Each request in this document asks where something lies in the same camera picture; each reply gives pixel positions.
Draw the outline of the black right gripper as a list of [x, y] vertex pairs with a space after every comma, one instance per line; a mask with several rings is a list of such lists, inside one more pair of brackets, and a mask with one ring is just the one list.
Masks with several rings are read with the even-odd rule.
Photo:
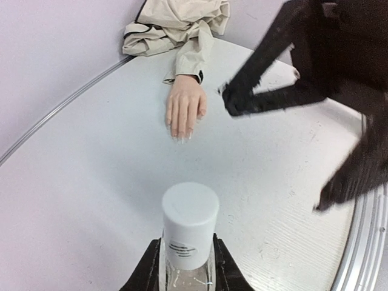
[[[232, 117], [325, 99], [366, 117], [360, 141], [321, 190], [316, 210], [323, 212], [387, 182], [387, 2], [311, 1], [310, 5], [286, 1], [281, 6], [257, 48], [224, 86], [222, 98]], [[296, 83], [253, 93], [291, 43], [293, 65], [301, 80], [313, 86]]]

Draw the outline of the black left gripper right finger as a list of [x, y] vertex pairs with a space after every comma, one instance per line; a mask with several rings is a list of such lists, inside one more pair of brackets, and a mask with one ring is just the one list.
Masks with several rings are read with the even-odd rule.
[[224, 241], [213, 235], [216, 291], [253, 291], [237, 266]]

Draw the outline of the clear nail polish bottle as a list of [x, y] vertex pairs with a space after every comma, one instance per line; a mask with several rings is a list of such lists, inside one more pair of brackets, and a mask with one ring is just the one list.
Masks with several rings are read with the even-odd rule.
[[167, 247], [161, 238], [158, 266], [159, 290], [216, 290], [216, 266], [213, 243], [207, 261], [199, 268], [183, 270], [167, 258]]

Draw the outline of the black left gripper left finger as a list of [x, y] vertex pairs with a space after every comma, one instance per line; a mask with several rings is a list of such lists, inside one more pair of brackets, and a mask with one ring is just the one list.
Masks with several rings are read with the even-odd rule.
[[120, 291], [158, 291], [161, 239], [153, 239]]

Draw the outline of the white nail polish brush cap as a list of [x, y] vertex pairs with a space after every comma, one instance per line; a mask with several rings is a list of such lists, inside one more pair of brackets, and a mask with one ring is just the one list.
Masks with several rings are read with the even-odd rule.
[[162, 211], [168, 261], [181, 270], [203, 266], [210, 255], [219, 212], [217, 194], [196, 182], [179, 183], [163, 195]]

